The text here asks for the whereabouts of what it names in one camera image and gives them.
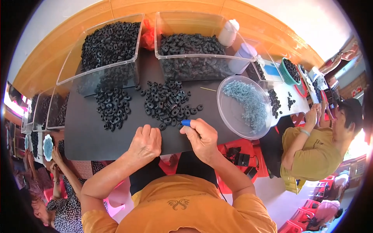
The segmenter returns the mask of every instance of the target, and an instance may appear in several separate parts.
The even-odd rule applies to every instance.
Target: white jar
[[[235,19],[231,19],[225,23],[224,28],[217,37],[217,40],[221,45],[230,47],[233,45],[233,42],[236,39],[238,30],[238,22]]]

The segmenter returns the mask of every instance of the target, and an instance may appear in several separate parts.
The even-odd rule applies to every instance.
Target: shirt logo
[[[315,148],[315,145],[316,145],[316,144],[324,145],[323,142],[321,142],[320,140],[317,139],[317,140],[315,141],[315,143],[313,144],[313,147],[312,147],[313,149]]]
[[[187,205],[189,204],[188,199],[180,199],[179,201],[177,200],[171,200],[167,202],[169,205],[172,206],[173,210],[178,210],[177,206],[181,205],[181,209],[185,210],[187,208]]]

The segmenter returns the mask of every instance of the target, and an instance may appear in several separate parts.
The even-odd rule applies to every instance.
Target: yellow crate
[[[286,191],[293,192],[295,194],[298,194],[305,184],[305,180],[300,180],[299,185],[297,186],[297,181],[294,177],[283,177],[283,180],[285,181]]]

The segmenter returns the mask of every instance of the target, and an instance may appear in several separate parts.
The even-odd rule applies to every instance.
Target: bracelet
[[[310,133],[307,130],[301,129],[301,132],[307,134],[308,137],[311,136]]]

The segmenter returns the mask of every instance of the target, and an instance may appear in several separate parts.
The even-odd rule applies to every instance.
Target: hand
[[[55,179],[59,178],[60,172],[59,172],[59,167],[58,167],[58,165],[56,163],[52,163],[52,165],[50,166],[50,171],[52,172],[53,177]]]
[[[321,101],[321,110],[326,110],[326,109],[329,109],[329,103],[327,100],[323,100]]]
[[[320,116],[321,116],[321,105],[320,104],[314,104],[312,105],[311,109],[316,109],[316,117],[317,117],[317,120],[320,119]]]
[[[191,120],[190,127],[184,126],[180,133],[186,134],[195,155],[207,165],[211,166],[214,158],[221,154],[217,149],[217,132],[204,120]]]
[[[30,164],[30,166],[34,166],[34,155],[29,149],[25,150],[25,155],[26,154],[27,154],[28,163]]]
[[[52,159],[57,164],[62,164],[63,163],[63,159],[62,159],[62,156],[60,154],[60,151],[56,147],[53,147],[53,150],[52,150]]]
[[[161,131],[144,125],[137,129],[128,153],[144,166],[161,154],[161,145]]]
[[[316,108],[311,108],[306,114],[305,114],[305,125],[304,128],[308,132],[311,132],[312,129],[315,127],[317,122],[317,110]]]

